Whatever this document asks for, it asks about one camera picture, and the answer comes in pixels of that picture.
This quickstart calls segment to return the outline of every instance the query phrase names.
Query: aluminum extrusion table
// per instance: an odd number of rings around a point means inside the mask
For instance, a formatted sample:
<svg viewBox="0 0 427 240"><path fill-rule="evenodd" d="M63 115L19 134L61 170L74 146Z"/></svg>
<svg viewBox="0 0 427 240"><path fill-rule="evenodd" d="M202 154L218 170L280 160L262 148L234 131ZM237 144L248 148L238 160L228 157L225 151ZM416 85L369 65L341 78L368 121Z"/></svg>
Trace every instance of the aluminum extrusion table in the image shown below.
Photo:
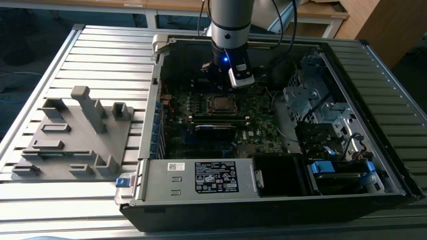
<svg viewBox="0 0 427 240"><path fill-rule="evenodd" d="M152 38L154 34L194 35L194 31L170 31L128 27L76 25L43 77L22 107L0 144L0 239L54 236L72 239L270 236L322 233L324 238L421 236L427 230L427 201L401 209L381 210L346 223L282 228L228 229L201 232L138 232L114 204L113 182L38 182L11 180L11 168L19 160L31 134L43 118L37 110L42 99L69 98L74 85L88 86L89 96L104 106L120 101L134 108L121 171L133 172L144 124L146 93L152 75ZM270 35L254 35L264 39ZM297 38L318 41L320 38ZM354 40L324 40L352 78L390 144L409 168L417 185L427 189L427 118L368 45Z"/></svg>

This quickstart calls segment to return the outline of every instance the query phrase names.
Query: black cable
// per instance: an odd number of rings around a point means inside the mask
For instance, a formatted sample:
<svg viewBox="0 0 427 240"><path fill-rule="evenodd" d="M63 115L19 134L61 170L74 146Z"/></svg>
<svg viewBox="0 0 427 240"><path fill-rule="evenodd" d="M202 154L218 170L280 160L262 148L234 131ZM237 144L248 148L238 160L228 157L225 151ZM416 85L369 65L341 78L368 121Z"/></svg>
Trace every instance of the black cable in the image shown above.
<svg viewBox="0 0 427 240"><path fill-rule="evenodd" d="M277 43L269 48L269 49L274 49L276 47L280 46L284 32L282 32L281 15L280 15L280 12L278 12L277 4L276 4L274 0L270 0L270 1L272 1L274 12L277 13L277 17L278 17L278 21L280 21L280 39L278 39Z"/></svg>
<svg viewBox="0 0 427 240"><path fill-rule="evenodd" d="M288 49L284 52L284 54L280 54L280 56L277 57L277 59L272 59L269 67L273 68L288 56L290 49L293 47L293 42L294 42L294 36L296 36L296 25L297 25L297 6L296 6L296 2L294 0L292 0L292 6L293 6L293 31L292 31L292 38L290 38L290 42L288 45Z"/></svg>
<svg viewBox="0 0 427 240"><path fill-rule="evenodd" d="M201 8L200 8L198 20L197 20L197 36L198 37L200 37L200 20L201 20L201 13L202 13L204 6L205 6L205 0L201 0Z"/></svg>
<svg viewBox="0 0 427 240"><path fill-rule="evenodd" d="M326 93L326 95L324 95L324 97L320 99L320 101L314 104L314 106L312 107L312 109L309 109L309 111L306 112L306 114L304 115L304 117L301 118L301 122L304 122L305 118L308 118L308 116L317 110L317 108L325 103L328 97L330 96L330 93Z"/></svg>
<svg viewBox="0 0 427 240"><path fill-rule="evenodd" d="M212 13L210 13L210 0L206 0L206 17L212 22Z"/></svg>
<svg viewBox="0 0 427 240"><path fill-rule="evenodd" d="M345 155L346 155L346 150L348 150L348 147L349 147L349 143L352 142L352 139L360 135L360 133L354 132L353 134L350 134L346 142L345 142L345 145L344 145L344 148L342 148L342 152L341 152L341 157L340 157L340 160L342 161L345 159Z"/></svg>

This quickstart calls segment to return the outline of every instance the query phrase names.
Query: warning symbols label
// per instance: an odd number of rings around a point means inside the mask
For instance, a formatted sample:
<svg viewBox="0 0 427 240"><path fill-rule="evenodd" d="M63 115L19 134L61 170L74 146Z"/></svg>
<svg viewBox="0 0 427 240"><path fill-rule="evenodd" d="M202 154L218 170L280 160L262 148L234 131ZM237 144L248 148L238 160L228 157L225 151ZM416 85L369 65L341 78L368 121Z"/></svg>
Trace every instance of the warning symbols label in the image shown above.
<svg viewBox="0 0 427 240"><path fill-rule="evenodd" d="M194 191L198 194L238 192L236 162L196 162Z"/></svg>

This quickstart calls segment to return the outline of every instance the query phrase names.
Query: white label sticker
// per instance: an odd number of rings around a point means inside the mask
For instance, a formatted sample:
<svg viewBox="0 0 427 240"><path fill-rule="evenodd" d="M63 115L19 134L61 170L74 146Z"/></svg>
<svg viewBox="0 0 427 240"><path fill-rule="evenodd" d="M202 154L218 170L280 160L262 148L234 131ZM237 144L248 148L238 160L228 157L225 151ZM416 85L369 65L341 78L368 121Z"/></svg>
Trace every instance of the white label sticker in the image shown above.
<svg viewBox="0 0 427 240"><path fill-rule="evenodd" d="M136 7L136 8L141 8L142 5L141 4L122 4L125 7Z"/></svg>
<svg viewBox="0 0 427 240"><path fill-rule="evenodd" d="M182 162L169 162L166 164L168 171L184 171L185 170L185 163Z"/></svg>

